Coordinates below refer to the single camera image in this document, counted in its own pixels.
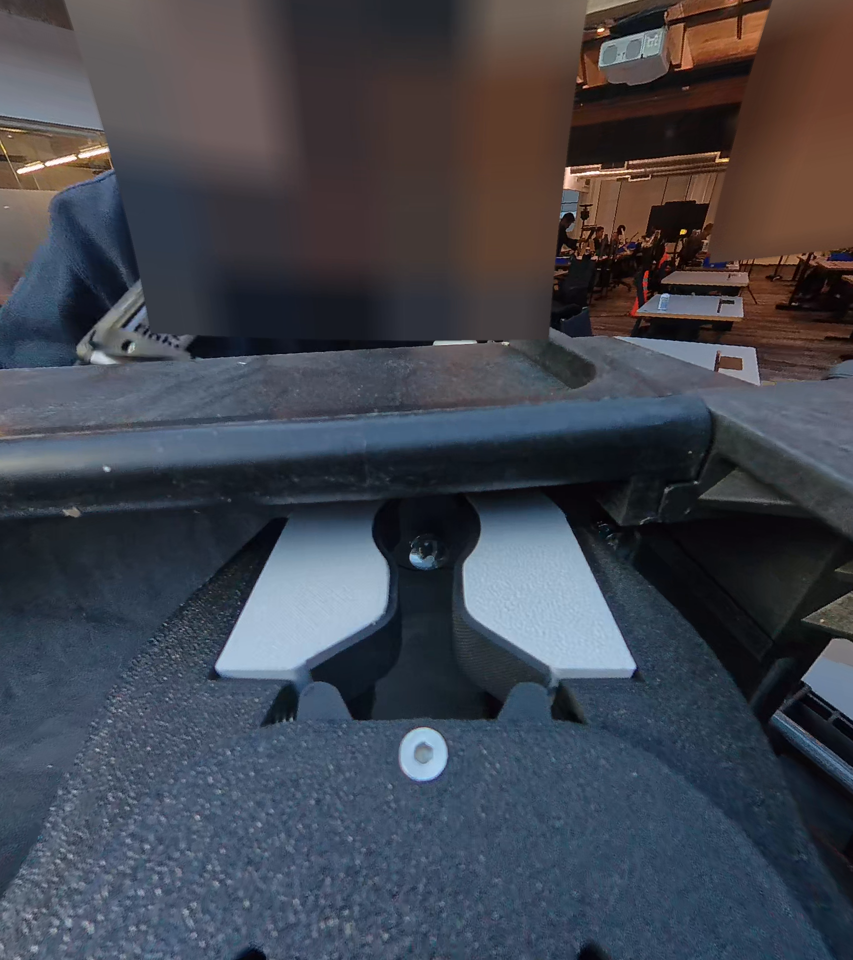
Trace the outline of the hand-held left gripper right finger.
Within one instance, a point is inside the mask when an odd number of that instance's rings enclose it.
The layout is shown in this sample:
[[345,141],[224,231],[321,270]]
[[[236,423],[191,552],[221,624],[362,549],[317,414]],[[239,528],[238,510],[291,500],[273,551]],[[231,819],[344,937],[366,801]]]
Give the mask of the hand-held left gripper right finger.
[[455,609],[487,650],[469,670],[502,685],[504,668],[544,685],[625,680],[636,662],[564,511],[536,490],[467,497],[475,545],[457,567]]

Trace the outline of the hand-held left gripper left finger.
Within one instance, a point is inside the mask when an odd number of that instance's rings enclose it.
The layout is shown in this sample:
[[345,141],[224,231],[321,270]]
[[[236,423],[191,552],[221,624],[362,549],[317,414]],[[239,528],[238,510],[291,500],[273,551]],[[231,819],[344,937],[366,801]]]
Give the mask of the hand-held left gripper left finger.
[[375,533],[384,501],[290,512],[214,669],[231,680],[374,683],[399,654],[398,572]]

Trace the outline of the metal bolt head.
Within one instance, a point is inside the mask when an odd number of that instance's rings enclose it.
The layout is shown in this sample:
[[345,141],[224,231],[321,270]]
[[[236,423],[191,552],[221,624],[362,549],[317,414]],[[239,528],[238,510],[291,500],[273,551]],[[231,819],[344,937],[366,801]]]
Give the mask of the metal bolt head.
[[438,534],[417,534],[409,543],[407,558],[412,570],[433,572],[444,569],[450,558],[450,550],[444,538]]

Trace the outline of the black office chair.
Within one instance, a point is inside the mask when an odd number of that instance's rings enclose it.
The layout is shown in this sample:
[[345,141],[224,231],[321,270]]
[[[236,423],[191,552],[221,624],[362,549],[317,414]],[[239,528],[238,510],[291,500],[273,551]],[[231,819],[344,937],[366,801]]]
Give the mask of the black office chair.
[[565,272],[557,281],[553,292],[552,306],[560,307],[589,306],[598,274],[598,261],[591,254],[569,258]]

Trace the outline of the orange high-visibility vest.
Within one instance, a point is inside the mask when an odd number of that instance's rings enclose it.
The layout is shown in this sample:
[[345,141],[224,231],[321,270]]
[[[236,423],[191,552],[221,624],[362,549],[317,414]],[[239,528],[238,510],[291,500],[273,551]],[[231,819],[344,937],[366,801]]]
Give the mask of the orange high-visibility vest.
[[669,265],[668,255],[655,256],[652,252],[638,264],[635,274],[636,298],[630,311],[631,317],[637,317],[640,309],[659,291],[663,271]]

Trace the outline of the black display screen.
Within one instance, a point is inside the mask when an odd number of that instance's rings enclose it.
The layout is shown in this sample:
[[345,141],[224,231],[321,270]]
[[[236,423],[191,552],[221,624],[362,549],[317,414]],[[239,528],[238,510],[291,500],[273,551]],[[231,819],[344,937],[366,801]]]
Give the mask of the black display screen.
[[708,203],[693,200],[673,200],[650,207],[645,236],[660,234],[660,239],[675,243],[681,234],[691,234],[703,229],[710,210]]

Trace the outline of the ceiling strip light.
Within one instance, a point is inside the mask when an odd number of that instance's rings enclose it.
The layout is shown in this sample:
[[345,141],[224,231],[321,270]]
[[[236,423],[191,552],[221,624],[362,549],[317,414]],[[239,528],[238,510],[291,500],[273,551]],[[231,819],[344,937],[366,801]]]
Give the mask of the ceiling strip light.
[[89,166],[91,162],[105,160],[111,155],[108,146],[95,146],[79,150],[73,153],[60,155],[46,161],[33,161],[24,164],[14,170],[17,176],[33,175],[43,170],[52,169],[60,166],[76,165]]

